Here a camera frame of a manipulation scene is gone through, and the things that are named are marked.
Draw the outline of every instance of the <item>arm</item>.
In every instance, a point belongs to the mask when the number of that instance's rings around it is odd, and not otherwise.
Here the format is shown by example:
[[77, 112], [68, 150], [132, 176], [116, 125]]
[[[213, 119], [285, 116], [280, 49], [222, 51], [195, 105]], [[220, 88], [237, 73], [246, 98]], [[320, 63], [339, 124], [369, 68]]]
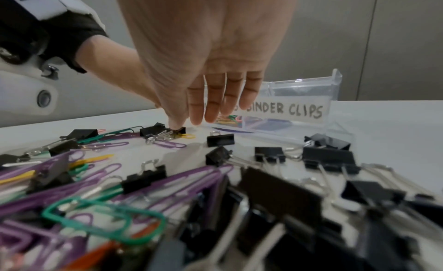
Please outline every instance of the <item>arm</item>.
[[75, 61], [99, 79], [145, 97], [153, 101], [156, 107], [160, 106], [136, 50], [97, 35], [83, 42]]

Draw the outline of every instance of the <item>finger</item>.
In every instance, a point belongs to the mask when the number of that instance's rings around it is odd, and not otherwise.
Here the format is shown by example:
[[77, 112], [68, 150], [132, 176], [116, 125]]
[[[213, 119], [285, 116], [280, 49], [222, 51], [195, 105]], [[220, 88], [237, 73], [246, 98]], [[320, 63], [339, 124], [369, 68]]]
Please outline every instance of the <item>finger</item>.
[[245, 74], [241, 72], [228, 72], [226, 78], [225, 96], [220, 109], [221, 114], [224, 116], [228, 116], [234, 111], [239, 100]]
[[204, 77], [197, 76], [194, 82], [187, 89], [188, 110], [191, 123], [200, 125], [204, 114]]
[[248, 72], [246, 74], [246, 84], [241, 93], [239, 107], [243, 110], [248, 109], [260, 91], [264, 77], [264, 71]]
[[207, 74], [204, 76], [208, 84], [208, 104], [204, 119], [206, 122], [214, 123], [220, 113], [220, 105], [225, 92], [226, 74]]

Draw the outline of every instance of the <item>pile of clips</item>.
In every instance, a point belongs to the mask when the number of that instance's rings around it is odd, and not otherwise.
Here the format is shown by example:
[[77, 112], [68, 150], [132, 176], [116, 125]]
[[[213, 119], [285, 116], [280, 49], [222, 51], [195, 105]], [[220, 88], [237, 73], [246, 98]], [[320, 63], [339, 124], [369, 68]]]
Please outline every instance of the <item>pile of clips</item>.
[[[157, 159], [121, 177], [112, 175], [122, 167], [113, 155], [85, 158], [136, 139], [185, 148], [178, 138], [195, 136], [161, 123], [76, 129], [23, 155], [0, 155], [0, 271], [428, 270], [417, 239], [392, 226], [403, 215], [408, 229], [443, 243], [441, 197], [392, 168], [358, 166], [349, 142], [322, 134], [296, 148], [257, 146], [248, 160], [228, 150], [234, 134], [211, 132], [206, 166], [175, 175]], [[288, 160], [323, 178], [283, 175]], [[238, 184], [229, 179], [234, 169]], [[341, 177], [339, 195], [330, 179]], [[355, 223], [353, 245], [328, 209]]]

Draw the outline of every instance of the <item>white table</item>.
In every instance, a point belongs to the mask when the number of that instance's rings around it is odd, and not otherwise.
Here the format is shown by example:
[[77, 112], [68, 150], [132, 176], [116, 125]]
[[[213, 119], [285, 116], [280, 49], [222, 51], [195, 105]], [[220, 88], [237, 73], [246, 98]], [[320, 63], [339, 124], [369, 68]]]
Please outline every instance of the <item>white table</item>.
[[[358, 163], [389, 165], [403, 176], [441, 194], [443, 101], [333, 102], [330, 117], [355, 135]], [[112, 131], [131, 126], [151, 126], [156, 122], [167, 122], [161, 109], [0, 128], [0, 153], [20, 154], [26, 147], [52, 142], [73, 129], [97, 128]], [[191, 127], [189, 123], [186, 126], [188, 132], [195, 134], [197, 138], [177, 140], [188, 144], [182, 150], [146, 146], [142, 139], [135, 139], [128, 146], [109, 149], [103, 154], [116, 154], [114, 160], [123, 164], [116, 173], [121, 176], [139, 171], [141, 162], [154, 158], [159, 158], [166, 164], [169, 175], [203, 166], [204, 155], [209, 152], [203, 142], [210, 129]], [[272, 144], [236, 136], [234, 153], [241, 153], [244, 157], [251, 154], [252, 146], [268, 145]], [[306, 172], [302, 163], [287, 163], [282, 171], [284, 176], [320, 178], [318, 173]], [[365, 173], [360, 176], [364, 179], [372, 178]], [[238, 173], [231, 176], [234, 180], [238, 177]], [[339, 176], [331, 176], [330, 181], [336, 193], [340, 193], [344, 180]], [[325, 211], [325, 215], [340, 222], [347, 219], [334, 209]], [[352, 245], [356, 231], [345, 225], [344, 236]], [[434, 267], [439, 266], [436, 270], [443, 270], [443, 258], [440, 256], [442, 248], [425, 239], [420, 239], [420, 245], [425, 260]]]

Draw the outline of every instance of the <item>clear plastic container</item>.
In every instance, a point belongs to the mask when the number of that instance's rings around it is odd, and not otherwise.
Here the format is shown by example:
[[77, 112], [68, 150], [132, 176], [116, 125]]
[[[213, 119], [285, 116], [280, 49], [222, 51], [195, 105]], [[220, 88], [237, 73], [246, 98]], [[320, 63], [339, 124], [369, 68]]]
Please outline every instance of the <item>clear plastic container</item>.
[[270, 114], [269, 118], [231, 115], [229, 117], [220, 116], [217, 122], [210, 124], [210, 126], [221, 131], [250, 134], [263, 139], [295, 144], [302, 144], [305, 136], [316, 133], [352, 143], [354, 141], [353, 135], [329, 118], [329, 107], [331, 101], [338, 98], [341, 80], [342, 75], [337, 69], [334, 69], [330, 77], [263, 82], [259, 92], [261, 99], [272, 98], [273, 101], [278, 100], [279, 97], [285, 99], [294, 97], [297, 101], [299, 99], [321, 99], [325, 109], [322, 120], [319, 122], [276, 119], [273, 118], [275, 114]]

